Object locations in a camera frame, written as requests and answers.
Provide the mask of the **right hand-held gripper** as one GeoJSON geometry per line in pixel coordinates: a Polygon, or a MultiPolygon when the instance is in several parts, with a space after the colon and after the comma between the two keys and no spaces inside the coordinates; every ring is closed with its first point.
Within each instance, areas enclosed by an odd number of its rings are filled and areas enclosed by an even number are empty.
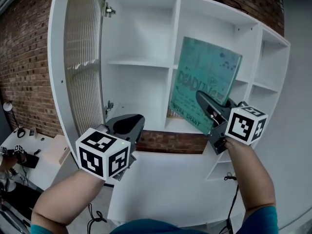
{"type": "Polygon", "coordinates": [[[196,100],[211,120],[210,144],[215,153],[226,151],[226,137],[251,145],[263,134],[268,115],[242,101],[236,104],[228,98],[225,105],[218,104],[203,91],[196,92],[196,100]]]}

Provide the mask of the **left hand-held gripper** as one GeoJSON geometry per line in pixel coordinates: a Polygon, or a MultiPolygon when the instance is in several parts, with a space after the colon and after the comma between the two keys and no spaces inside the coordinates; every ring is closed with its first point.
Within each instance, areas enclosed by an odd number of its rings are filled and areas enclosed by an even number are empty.
{"type": "Polygon", "coordinates": [[[89,128],[76,141],[79,167],[104,181],[120,181],[136,161],[133,151],[144,125],[143,115],[126,114],[111,118],[96,129],[89,128]]]}

